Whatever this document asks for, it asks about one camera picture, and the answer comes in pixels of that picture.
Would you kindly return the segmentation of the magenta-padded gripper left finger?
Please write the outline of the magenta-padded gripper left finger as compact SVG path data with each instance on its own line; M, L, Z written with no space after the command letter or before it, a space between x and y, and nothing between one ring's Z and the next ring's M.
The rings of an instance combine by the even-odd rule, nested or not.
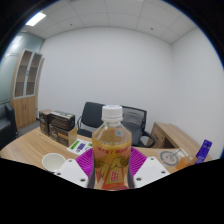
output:
M84 188L95 185L93 149L89 149L77 159L68 159L55 173L65 180Z

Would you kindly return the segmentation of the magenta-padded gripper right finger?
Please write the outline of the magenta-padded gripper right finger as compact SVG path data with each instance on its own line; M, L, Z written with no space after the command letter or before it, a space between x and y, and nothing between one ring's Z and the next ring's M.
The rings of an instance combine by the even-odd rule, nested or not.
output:
M137 149L131 149L128 170L130 188L141 188L167 175L169 172L154 156L147 157Z

